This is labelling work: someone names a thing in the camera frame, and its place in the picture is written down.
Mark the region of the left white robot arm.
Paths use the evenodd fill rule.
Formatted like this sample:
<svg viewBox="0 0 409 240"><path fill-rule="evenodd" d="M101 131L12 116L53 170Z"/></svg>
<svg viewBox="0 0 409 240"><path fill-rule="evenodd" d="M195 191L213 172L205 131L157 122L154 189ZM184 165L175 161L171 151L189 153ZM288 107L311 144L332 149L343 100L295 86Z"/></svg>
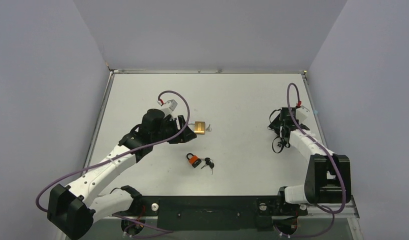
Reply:
<svg viewBox="0 0 409 240"><path fill-rule="evenodd" d="M149 109L140 124L134 126L98 164L86 167L82 176L63 186L50 186L47 219L71 240L83 237L98 220L113 213L136 215L142 201L133 188L122 187L116 193L99 197L99 193L116 177L137 164L154 146L183 144L197 138L183 115L172 116L169 107Z"/></svg>

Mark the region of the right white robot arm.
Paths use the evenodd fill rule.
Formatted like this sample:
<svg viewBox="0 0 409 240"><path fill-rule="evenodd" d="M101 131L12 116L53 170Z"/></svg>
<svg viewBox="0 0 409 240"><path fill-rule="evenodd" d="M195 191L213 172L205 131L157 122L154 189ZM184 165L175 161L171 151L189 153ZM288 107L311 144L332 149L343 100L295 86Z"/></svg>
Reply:
<svg viewBox="0 0 409 240"><path fill-rule="evenodd" d="M284 186L274 200L275 209L286 214L299 204L346 204L352 198L350 159L336 154L319 142L310 129L300 121L300 109L282 107L274 110L268 128L276 134L272 150L280 154L295 148L307 165L302 185Z"/></svg>

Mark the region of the brass padlock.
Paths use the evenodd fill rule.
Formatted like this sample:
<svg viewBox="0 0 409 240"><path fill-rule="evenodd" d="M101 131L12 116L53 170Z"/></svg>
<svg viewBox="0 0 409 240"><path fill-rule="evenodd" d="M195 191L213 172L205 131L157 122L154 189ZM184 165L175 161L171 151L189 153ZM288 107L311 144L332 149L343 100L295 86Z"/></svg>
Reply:
<svg viewBox="0 0 409 240"><path fill-rule="evenodd" d="M188 125L193 126L193 132L195 134L204 135L206 133L206 122L205 121L189 122Z"/></svg>

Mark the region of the orange black padlock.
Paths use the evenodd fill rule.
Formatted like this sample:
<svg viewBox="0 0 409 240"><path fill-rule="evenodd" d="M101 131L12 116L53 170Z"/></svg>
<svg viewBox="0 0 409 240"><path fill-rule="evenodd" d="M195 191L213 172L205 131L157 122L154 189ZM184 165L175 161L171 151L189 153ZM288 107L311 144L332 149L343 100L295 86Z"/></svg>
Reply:
<svg viewBox="0 0 409 240"><path fill-rule="evenodd" d="M202 163L202 159L192 153L188 153L186 159L193 168L197 168Z"/></svg>

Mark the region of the silver key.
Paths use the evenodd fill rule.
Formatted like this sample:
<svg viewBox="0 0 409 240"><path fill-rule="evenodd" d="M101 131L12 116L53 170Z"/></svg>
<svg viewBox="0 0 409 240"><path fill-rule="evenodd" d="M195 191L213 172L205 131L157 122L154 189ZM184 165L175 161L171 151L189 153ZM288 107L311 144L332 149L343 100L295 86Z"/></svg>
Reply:
<svg viewBox="0 0 409 240"><path fill-rule="evenodd" d="M209 124L205 130L211 132L212 131L211 125Z"/></svg>

